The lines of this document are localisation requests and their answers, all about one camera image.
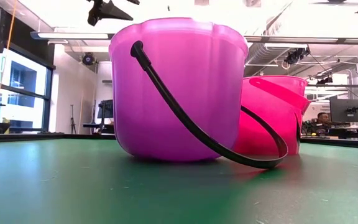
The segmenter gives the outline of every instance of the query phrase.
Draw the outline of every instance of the monitor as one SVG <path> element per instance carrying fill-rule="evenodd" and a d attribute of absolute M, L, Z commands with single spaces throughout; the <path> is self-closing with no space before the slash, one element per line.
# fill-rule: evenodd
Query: monitor
<path fill-rule="evenodd" d="M 358 100 L 329 99 L 332 122 L 358 122 Z"/>
<path fill-rule="evenodd" d="M 102 100 L 99 104 L 98 118 L 102 118 L 102 108 L 104 104 L 104 118 L 113 118 L 112 100 Z"/>

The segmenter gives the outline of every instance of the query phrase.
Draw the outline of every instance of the bucket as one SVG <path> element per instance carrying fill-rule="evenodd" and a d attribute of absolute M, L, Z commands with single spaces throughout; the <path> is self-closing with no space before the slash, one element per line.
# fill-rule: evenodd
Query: bucket
<path fill-rule="evenodd" d="M 114 128 L 129 154 L 173 162 L 225 156 L 261 169 L 286 156 L 283 139 L 240 104 L 248 48 L 237 31 L 189 18 L 153 19 L 114 35 L 109 54 Z M 240 108 L 268 129 L 278 159 L 257 161 L 232 151 Z"/>
<path fill-rule="evenodd" d="M 288 154 L 299 153 L 302 116 L 310 101 L 304 97 L 308 82 L 290 76 L 245 78 L 241 105 L 265 120 L 284 139 Z M 240 115 L 234 150 L 244 155 L 272 156 L 277 147 L 269 133 L 250 116 Z"/>

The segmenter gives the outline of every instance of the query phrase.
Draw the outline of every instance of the plastic bucket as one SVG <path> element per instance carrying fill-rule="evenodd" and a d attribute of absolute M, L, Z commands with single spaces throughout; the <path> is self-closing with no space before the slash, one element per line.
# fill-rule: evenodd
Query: plastic bucket
<path fill-rule="evenodd" d="M 215 159 L 175 117 L 145 72 L 131 57 L 144 50 L 177 102 L 208 135 L 232 149 L 239 130 L 241 86 L 247 44 L 237 31 L 188 18 L 134 24 L 111 40 L 114 126 L 121 147 L 165 161 Z"/>
<path fill-rule="evenodd" d="M 289 76 L 245 78 L 241 105 L 258 114 L 284 139 L 288 154 L 299 153 L 302 115 L 310 102 L 304 97 L 308 82 Z M 277 147 L 268 132 L 245 113 L 240 115 L 234 150 L 244 155 L 272 156 Z"/>

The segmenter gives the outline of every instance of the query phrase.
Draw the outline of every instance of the person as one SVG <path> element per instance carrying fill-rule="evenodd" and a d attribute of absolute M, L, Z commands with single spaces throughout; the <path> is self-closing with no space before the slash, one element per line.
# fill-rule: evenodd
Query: person
<path fill-rule="evenodd" d="M 320 112 L 317 114 L 317 123 L 318 124 L 325 124 L 328 125 L 329 124 L 329 116 L 327 113 L 325 112 Z"/>
<path fill-rule="evenodd" d="M 312 124 L 312 132 L 318 135 L 325 135 L 331 128 L 329 116 L 325 112 L 317 114 L 317 121 Z"/>

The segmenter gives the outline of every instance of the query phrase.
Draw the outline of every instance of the desk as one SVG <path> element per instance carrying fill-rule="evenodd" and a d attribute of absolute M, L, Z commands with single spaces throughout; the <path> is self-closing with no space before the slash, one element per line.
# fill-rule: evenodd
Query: desk
<path fill-rule="evenodd" d="M 83 124 L 84 128 L 100 128 L 100 124 Z M 103 125 L 103 130 L 102 133 L 106 133 L 106 134 L 114 134 L 114 125 L 113 124 L 104 124 Z"/>
<path fill-rule="evenodd" d="M 0 223 L 358 223 L 358 148 L 300 152 L 262 171 L 141 162 L 113 140 L 0 142 Z"/>
<path fill-rule="evenodd" d="M 331 128 L 329 135 L 338 136 L 339 139 L 357 138 L 358 139 L 358 128 Z"/>

